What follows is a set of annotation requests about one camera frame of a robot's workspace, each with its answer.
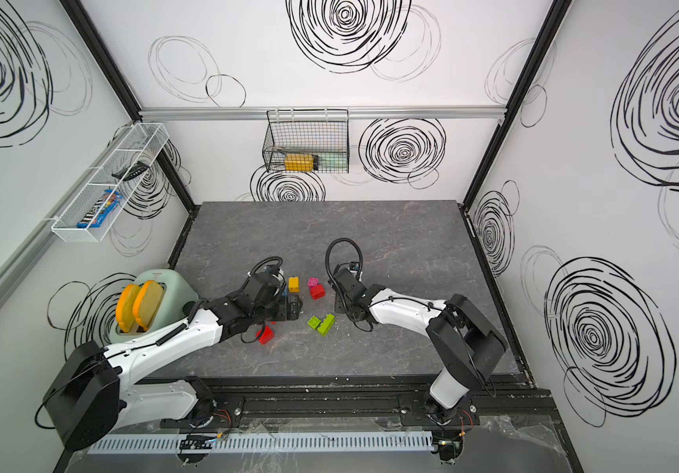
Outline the yellow lego brick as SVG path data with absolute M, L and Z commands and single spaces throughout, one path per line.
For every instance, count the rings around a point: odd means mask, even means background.
M 300 292 L 300 281 L 298 277 L 290 277 L 288 280 L 288 291 L 290 294 L 297 294 Z

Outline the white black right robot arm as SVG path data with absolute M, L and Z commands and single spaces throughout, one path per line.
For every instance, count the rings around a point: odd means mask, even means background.
M 428 388 L 426 416 L 446 425 L 459 414 L 469 392 L 487 389 L 509 348 L 496 326 L 467 297 L 428 300 L 362 281 L 364 257 L 351 238 L 337 238 L 327 247 L 325 270 L 335 299 L 353 324 L 394 325 L 425 335 L 443 368 Z

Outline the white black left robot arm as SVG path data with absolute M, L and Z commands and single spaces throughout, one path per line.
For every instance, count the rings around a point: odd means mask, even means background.
M 259 261 L 237 290 L 214 300 L 198 300 L 184 316 L 152 333 L 123 343 L 76 347 L 46 390 L 46 411 L 66 451 L 87 449 L 108 433 L 156 420 L 181 420 L 197 408 L 211 415 L 215 400 L 193 378 L 146 382 L 157 370 L 193 352 L 212 347 L 274 321 L 296 320 L 302 309 L 289 295 L 283 259 Z

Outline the lime green long lego brick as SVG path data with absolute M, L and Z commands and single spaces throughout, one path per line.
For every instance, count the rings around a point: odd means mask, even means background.
M 311 327 L 311 329 L 317 331 L 319 335 L 326 337 L 335 325 L 336 320 L 337 319 L 335 318 L 335 315 L 329 313 L 323 319 L 320 319 L 319 317 L 311 317 L 308 320 L 308 325 Z

